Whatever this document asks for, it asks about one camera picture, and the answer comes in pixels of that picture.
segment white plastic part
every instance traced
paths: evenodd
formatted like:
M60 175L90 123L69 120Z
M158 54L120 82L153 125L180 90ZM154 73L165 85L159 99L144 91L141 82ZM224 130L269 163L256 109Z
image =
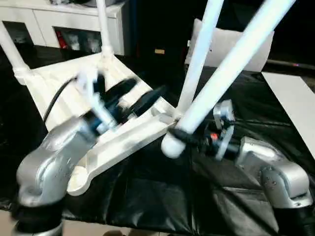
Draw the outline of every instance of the white plastic part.
M177 128L188 133L196 130L294 3L295 0L266 0L262 4L240 40L178 122ZM161 148L168 157L177 158L185 144L167 133Z
M23 61L2 21L0 21L0 45L13 67L15 78L20 84L25 85L23 77L29 76L31 70Z
M100 35L102 39L102 53L105 57L111 57L114 54L114 51L109 41L105 0L96 0L96 4L98 10Z
M184 114L192 103L199 77L209 52L212 33L217 25L224 0L208 0L202 25L176 108L175 116Z
M77 85L86 97L89 105L92 107L94 114L102 121L97 130L100 134L105 133L117 125L115 119L105 108L98 92L94 91L94 83L97 82L98 69L90 66L79 72L77 76Z

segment white cabinet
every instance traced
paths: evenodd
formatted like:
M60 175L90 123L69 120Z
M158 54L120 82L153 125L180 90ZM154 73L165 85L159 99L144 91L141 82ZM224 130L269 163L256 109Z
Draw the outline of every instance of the white cabinet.
M0 7L0 20L24 23L35 45L46 46L33 11L24 8Z
M130 53L129 2L106 8L109 38L117 55ZM50 5L39 0L0 0L0 20L24 23L34 45L60 47L54 27L100 31L96 8Z

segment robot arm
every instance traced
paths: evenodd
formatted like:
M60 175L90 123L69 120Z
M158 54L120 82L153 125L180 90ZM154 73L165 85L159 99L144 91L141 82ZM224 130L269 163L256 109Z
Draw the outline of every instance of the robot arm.
M63 199L74 167L101 134L126 122L131 114L143 114L165 91L149 91L123 109L119 100L135 86L135 79L121 81L105 92L102 76L94 73L91 80L86 77L82 79L81 74L77 82L86 89L83 94L92 109L51 130L18 168L19 206L12 212L18 221L14 236L61 236Z
M198 138L174 128L169 132L181 142L197 146L199 151L210 154L217 161L223 158L233 160L237 167L258 181L274 210L280 234L315 235L313 198L304 169L289 161L269 143L249 137L243 137L240 142L234 140L234 126L229 125L234 121L231 101L217 104L213 113L221 134L211 133Z

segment black cable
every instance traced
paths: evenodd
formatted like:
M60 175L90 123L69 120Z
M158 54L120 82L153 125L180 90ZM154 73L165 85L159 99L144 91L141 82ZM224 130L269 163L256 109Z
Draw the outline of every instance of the black cable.
M51 110L52 110L54 104L56 103L58 97L59 97L60 94L62 93L62 91L65 89L65 87L67 87L68 84L70 84L70 82L72 82L72 81L74 81L74 80L75 80L75 78L72 78L72 79L66 81L66 82L58 89L58 91L56 92L55 96L53 97L53 99L52 99L51 102L49 103L49 106L48 106L48 108L47 108L47 110L46 110L46 112L45 112L45 115L44 115L44 118L43 118L44 123L46 123L47 118L48 118L48 116L49 116L49 114L50 114L50 112L51 112Z

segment white leg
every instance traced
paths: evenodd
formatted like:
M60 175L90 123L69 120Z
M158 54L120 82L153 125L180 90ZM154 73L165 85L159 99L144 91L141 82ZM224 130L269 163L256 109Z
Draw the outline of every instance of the white leg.
M114 54L113 48L109 41L108 36L108 25L106 16L106 5L105 0L96 0L98 9L98 19L100 26L100 34L102 39L102 53L104 57L111 56Z
M208 0L175 116L184 114L192 103L203 64L209 52L212 33L217 25L223 1L224 0Z
M177 128L188 133L196 130L294 2L295 0L266 0L262 4L242 37L178 122ZM166 134L161 148L165 155L176 158L185 149L185 144Z
M14 76L20 84L25 85L23 77L29 75L31 70L23 61L2 21L0 21L0 45L13 67Z

